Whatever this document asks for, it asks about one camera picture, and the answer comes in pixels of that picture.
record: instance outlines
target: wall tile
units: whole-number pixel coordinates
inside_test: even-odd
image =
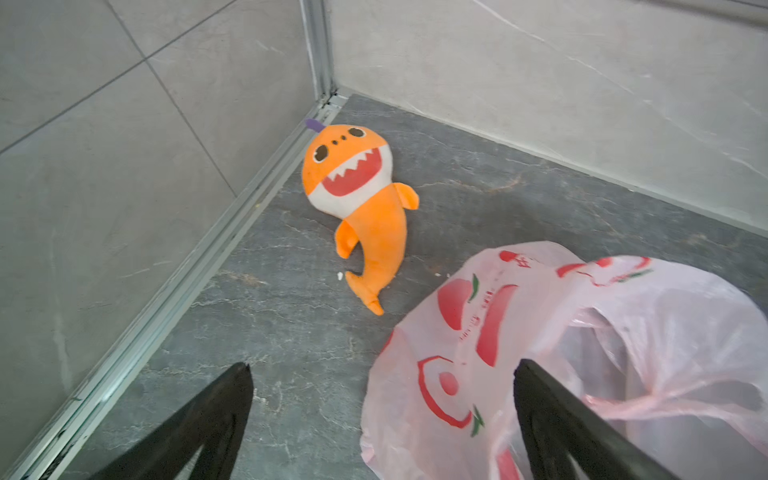
[[[0,471],[232,200],[146,65],[0,155]]]
[[[0,150],[140,59],[102,0],[4,0]]]
[[[239,0],[151,64],[238,193],[314,102],[299,2]]]
[[[330,5],[341,85],[768,232],[764,29],[635,0]]]
[[[230,0],[110,0],[145,55],[192,28]]]

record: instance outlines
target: orange shark plush toy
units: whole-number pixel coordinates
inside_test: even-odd
[[[364,127],[306,121],[319,135],[304,157],[302,179],[310,203],[342,219],[336,252],[349,258],[358,242],[365,256],[362,276],[346,282],[376,315],[384,310],[379,292],[395,278],[406,251],[406,214],[419,208],[419,195],[392,183],[392,152],[377,133]]]

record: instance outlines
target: translucent plastic bag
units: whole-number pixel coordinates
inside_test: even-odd
[[[768,323],[751,300],[693,267],[584,264],[549,242],[482,251],[398,324],[370,371],[363,459],[386,480],[530,478],[522,358],[683,480],[768,475]]]

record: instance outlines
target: gray marble floor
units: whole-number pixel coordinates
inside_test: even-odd
[[[392,327],[484,247],[533,240],[585,260],[628,253],[714,272],[768,310],[768,239],[510,147],[352,97],[336,123],[372,128],[412,185],[400,273],[374,316],[337,273],[338,220],[312,208],[296,172],[232,252],[65,473],[98,470],[231,363],[256,386],[234,478],[375,478],[359,456],[368,370]]]

